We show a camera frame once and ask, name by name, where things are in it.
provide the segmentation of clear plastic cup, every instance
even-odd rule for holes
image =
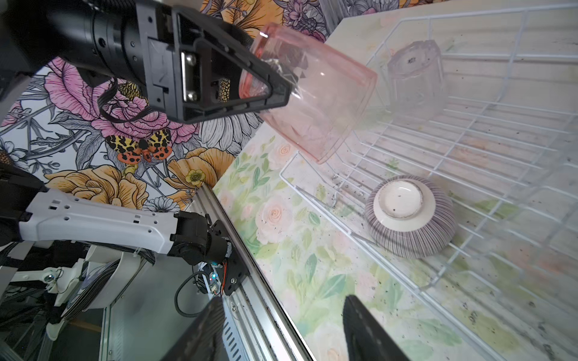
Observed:
[[[377,74],[310,36],[273,23],[261,29],[251,52],[294,86],[287,106],[261,112],[263,120],[317,163],[325,162],[361,120]],[[265,91],[243,71],[241,98]]]
[[[395,53],[387,63],[386,78],[394,115],[427,120],[443,110],[447,92],[435,41],[413,42]]]

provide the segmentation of white wire dish rack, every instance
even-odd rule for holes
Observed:
[[[296,154],[281,171],[488,360],[578,358],[577,18],[574,3],[402,19],[367,64],[379,81],[358,129],[327,163]],[[393,117],[387,62],[424,39],[442,49],[448,103],[431,119]],[[316,181],[288,180],[301,160]],[[428,177],[452,198],[458,232],[441,253],[397,258],[364,229],[371,190],[397,174]],[[330,201],[314,196],[319,183]],[[354,212],[336,215],[343,207]],[[469,310],[451,307],[462,302]],[[520,335],[524,352],[485,342],[475,309]]]

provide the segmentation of table surface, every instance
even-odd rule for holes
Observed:
[[[403,17],[540,3],[451,1],[347,18],[327,44],[365,64]],[[262,124],[214,191],[315,358],[347,360],[342,308],[345,296],[355,294],[412,360],[482,359],[280,179],[279,171],[296,151]],[[305,181],[307,168],[301,162],[284,175]],[[322,186],[317,191],[318,198],[330,196]],[[341,212],[346,217],[350,210]],[[478,321],[486,343],[509,359],[528,359],[521,336],[490,316]]]

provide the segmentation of butterfly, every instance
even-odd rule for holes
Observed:
[[[147,140],[138,142],[121,135],[109,135],[105,140],[118,153],[118,160],[125,164],[138,164],[142,158],[150,163],[153,157],[161,161],[173,152],[169,147],[171,132],[168,129],[156,131]]]

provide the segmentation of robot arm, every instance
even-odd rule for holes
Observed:
[[[48,189],[35,176],[0,164],[0,245],[75,240],[142,248],[191,265],[222,263],[234,248],[221,221],[197,213],[151,213]]]
[[[152,0],[7,0],[0,15],[0,101],[22,76],[55,57],[76,66],[92,87],[111,78],[136,84],[149,99],[137,120],[161,111],[193,124],[287,104],[291,86],[247,49],[241,29],[185,6]],[[241,72],[266,84],[268,93],[242,99]],[[220,96],[221,82],[230,84]],[[98,101],[103,110],[116,81]]]

